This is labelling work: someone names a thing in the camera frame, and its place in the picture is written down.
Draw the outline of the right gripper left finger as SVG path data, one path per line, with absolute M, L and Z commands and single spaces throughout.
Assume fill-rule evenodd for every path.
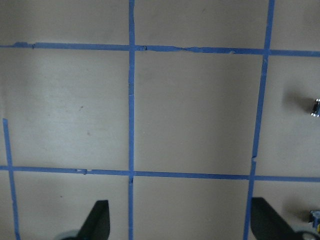
M 79 230 L 77 240 L 108 240 L 111 232 L 108 200 L 98 200 Z

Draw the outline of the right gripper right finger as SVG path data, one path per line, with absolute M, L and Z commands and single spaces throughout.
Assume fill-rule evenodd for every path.
M 296 239 L 296 232 L 263 197 L 251 199 L 250 227 L 257 240 Z

